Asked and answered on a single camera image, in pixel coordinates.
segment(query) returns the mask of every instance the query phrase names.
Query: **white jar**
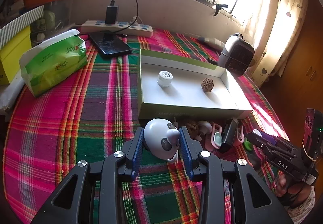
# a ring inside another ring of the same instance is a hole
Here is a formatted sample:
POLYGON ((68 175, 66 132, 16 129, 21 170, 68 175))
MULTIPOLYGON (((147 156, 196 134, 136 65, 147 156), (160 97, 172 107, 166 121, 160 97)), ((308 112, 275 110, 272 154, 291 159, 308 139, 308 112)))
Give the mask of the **white jar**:
POLYGON ((173 80, 173 75, 168 72, 168 71, 160 71, 158 74, 158 81, 157 83, 161 86, 161 87, 168 87, 171 85, 173 80))

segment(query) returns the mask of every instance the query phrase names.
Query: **power strip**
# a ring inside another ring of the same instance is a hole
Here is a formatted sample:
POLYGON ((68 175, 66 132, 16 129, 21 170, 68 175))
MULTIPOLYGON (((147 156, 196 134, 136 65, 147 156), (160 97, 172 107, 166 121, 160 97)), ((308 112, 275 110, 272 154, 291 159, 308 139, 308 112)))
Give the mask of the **power strip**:
MULTIPOLYGON (((118 31, 128 27, 129 25, 129 22, 122 21, 117 21, 115 24, 105 24, 104 20, 88 20, 82 24, 81 32, 90 33, 97 31, 118 31)), ((137 26, 130 26, 128 29, 118 33, 150 38, 152 36, 152 27, 149 25, 138 24, 137 26)))

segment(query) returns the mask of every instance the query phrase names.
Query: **walnut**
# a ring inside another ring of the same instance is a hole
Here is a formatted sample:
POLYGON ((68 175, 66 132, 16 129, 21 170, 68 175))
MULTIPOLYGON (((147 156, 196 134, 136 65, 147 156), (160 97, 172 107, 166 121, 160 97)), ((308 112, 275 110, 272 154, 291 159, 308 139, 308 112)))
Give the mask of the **walnut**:
POLYGON ((201 83, 201 87, 202 87, 203 91, 205 91, 205 92, 212 91, 213 86, 214 86, 214 83, 211 78, 205 78, 201 83))

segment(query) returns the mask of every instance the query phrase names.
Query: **sleeve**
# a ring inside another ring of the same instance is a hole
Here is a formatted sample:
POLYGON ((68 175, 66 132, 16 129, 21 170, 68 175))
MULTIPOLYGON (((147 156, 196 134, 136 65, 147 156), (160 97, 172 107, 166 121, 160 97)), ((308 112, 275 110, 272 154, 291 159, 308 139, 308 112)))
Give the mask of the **sleeve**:
POLYGON ((305 217, 314 207, 314 203, 315 203, 315 192, 314 192, 314 187, 312 186, 310 195, 302 205, 295 208, 289 208, 287 210, 294 224, 300 224, 303 221, 303 219, 305 219, 305 217))

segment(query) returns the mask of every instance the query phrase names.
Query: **purple object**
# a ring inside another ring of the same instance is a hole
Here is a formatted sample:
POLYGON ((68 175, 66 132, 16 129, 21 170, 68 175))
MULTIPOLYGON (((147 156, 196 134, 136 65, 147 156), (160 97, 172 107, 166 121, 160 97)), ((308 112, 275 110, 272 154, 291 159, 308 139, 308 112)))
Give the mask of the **purple object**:
POLYGON ((274 146, 276 145, 276 137, 275 136, 268 135, 267 133, 257 130, 257 129, 253 130, 253 132, 255 134, 261 136, 262 138, 264 138, 266 141, 270 142, 274 146))

